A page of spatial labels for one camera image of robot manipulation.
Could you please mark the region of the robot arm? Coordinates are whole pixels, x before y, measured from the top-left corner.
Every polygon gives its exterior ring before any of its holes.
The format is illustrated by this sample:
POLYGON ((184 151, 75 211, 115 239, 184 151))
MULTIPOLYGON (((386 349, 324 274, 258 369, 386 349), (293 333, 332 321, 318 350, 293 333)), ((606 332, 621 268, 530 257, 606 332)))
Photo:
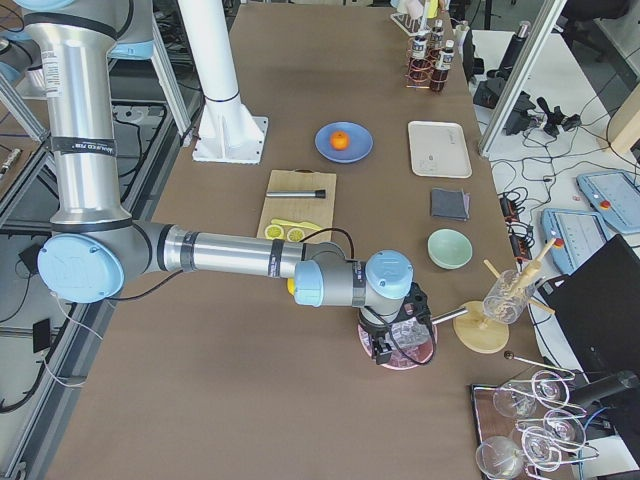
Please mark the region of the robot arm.
POLYGON ((211 270, 285 278, 298 304, 359 309, 371 356, 389 362, 408 320, 426 321, 409 260, 384 250, 367 261, 331 243, 289 242, 137 221, 123 207, 107 61, 150 39, 147 1, 25 1, 25 29, 42 60, 59 195, 38 256, 47 287, 92 303, 148 272, 211 270))

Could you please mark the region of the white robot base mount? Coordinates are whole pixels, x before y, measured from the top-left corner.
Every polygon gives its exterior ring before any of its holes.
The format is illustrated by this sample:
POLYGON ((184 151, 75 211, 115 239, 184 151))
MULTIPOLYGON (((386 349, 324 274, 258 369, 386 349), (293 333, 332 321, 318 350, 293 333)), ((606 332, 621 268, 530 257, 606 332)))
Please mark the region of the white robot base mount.
POLYGON ((236 96, 225 102, 206 100, 193 160, 257 165, 261 162, 269 119, 253 116, 236 96))

